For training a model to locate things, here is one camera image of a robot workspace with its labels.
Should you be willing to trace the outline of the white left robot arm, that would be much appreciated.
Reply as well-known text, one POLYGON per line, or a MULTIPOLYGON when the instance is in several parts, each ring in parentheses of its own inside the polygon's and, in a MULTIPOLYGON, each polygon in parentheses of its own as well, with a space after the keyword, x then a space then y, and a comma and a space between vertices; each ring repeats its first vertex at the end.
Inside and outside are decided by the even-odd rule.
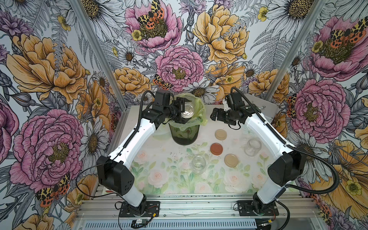
POLYGON ((166 90, 158 90, 153 97, 147 106, 140 103, 137 124, 114 151, 98 158, 96 166, 99 184, 121 196, 135 216, 142 216, 147 209, 147 198, 135 187, 135 177, 129 170, 137 153, 166 120, 178 124, 190 120, 185 118, 186 108, 192 104, 189 99, 174 98, 166 90))

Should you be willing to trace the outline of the glass jar beige lid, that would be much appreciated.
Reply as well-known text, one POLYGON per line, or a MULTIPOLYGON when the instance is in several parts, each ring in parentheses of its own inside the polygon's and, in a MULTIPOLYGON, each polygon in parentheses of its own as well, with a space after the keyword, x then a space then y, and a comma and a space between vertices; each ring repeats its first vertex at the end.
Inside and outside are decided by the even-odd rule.
POLYGON ((184 111, 181 113, 181 118, 191 119, 195 114, 195 106, 192 102, 184 103, 184 111))
POLYGON ((259 139, 250 139, 244 147, 244 152, 248 156, 256 156, 262 148, 262 142, 259 139))

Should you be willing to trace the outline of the glass jar orange lid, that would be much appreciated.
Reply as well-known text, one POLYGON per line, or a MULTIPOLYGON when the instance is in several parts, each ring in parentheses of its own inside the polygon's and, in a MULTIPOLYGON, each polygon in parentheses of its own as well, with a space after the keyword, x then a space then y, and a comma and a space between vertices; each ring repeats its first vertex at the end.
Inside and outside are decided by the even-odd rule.
POLYGON ((206 170, 207 162, 203 156, 197 155, 191 161, 192 172, 196 175, 201 175, 206 170))

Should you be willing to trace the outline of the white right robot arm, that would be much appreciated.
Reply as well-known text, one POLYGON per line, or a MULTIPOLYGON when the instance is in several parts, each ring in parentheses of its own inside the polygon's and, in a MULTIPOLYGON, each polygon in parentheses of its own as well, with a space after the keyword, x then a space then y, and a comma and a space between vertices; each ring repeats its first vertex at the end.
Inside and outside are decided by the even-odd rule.
POLYGON ((268 122, 260 108, 251 103, 246 96, 234 91, 225 96, 222 109, 215 108, 210 116, 213 121, 221 121, 229 126, 243 124, 253 131, 269 151, 273 163, 267 169, 265 184, 254 194, 253 211, 264 214, 286 191, 292 181, 299 177, 304 169, 305 157, 268 122))

